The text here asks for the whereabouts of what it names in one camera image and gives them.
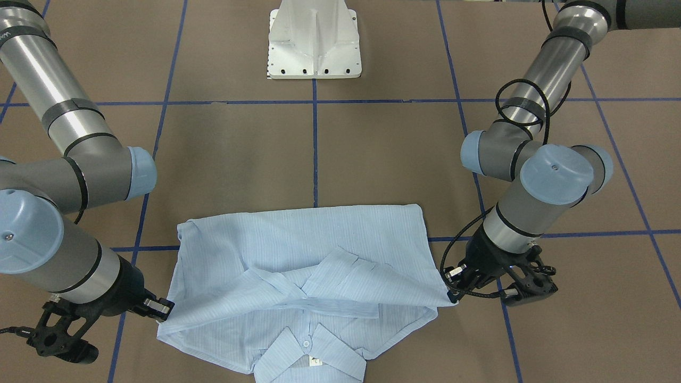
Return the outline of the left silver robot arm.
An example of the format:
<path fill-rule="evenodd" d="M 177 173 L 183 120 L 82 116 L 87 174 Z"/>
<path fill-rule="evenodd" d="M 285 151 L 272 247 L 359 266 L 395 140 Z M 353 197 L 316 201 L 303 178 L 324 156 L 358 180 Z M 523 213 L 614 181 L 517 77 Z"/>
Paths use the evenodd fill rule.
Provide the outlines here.
<path fill-rule="evenodd" d="M 609 32 L 679 28 L 679 1 L 566 1 L 547 26 L 525 75 L 497 92 L 491 126 L 472 131 L 461 146 L 463 167 L 509 188 L 474 219 L 479 228 L 463 259 L 448 267 L 442 256 L 439 271 L 453 304 L 476 296 L 512 307 L 558 291 L 537 241 L 564 212 L 599 193 L 614 165 L 599 146 L 551 145 L 552 117 Z"/>

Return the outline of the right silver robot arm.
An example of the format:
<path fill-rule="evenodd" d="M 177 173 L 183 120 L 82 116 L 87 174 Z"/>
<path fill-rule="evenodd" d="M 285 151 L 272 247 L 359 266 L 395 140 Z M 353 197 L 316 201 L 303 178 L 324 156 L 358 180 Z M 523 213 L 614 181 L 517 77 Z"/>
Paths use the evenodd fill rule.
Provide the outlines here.
<path fill-rule="evenodd" d="M 173 303 L 68 218 L 150 193 L 152 156 L 121 145 L 30 2 L 2 1 L 2 64 L 61 154 L 34 163 L 2 158 L 2 273 L 76 305 L 102 304 L 107 316 L 132 311 L 167 320 Z"/>

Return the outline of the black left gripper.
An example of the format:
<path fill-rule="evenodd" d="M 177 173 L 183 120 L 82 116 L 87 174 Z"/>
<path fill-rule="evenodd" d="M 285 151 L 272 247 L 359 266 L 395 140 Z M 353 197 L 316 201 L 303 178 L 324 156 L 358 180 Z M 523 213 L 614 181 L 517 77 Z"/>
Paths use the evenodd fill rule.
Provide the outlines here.
<path fill-rule="evenodd" d="M 448 274 L 443 271 L 443 277 L 449 291 L 448 298 L 452 305 L 457 305 L 460 296 L 470 294 L 479 296 L 475 289 L 480 289 L 508 274 L 513 279 L 509 288 L 515 289 L 517 294 L 522 289 L 522 276 L 513 271 L 513 265 L 520 265 L 523 272 L 528 266 L 528 256 L 532 247 L 526 246 L 525 252 L 515 254 L 498 247 L 485 232 L 484 228 L 478 228 L 472 240 L 466 245 L 466 254 L 458 267 L 461 271 L 457 274 Z"/>

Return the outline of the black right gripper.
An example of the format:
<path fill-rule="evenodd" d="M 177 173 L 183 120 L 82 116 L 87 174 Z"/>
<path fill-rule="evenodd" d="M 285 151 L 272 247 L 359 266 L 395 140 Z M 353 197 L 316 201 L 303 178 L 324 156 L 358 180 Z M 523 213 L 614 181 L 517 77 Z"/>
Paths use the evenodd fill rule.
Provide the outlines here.
<path fill-rule="evenodd" d="M 85 318 L 117 316 L 126 311 L 164 322 L 175 303 L 145 288 L 142 272 L 126 259 L 100 259 L 73 288 L 56 293 Z"/>

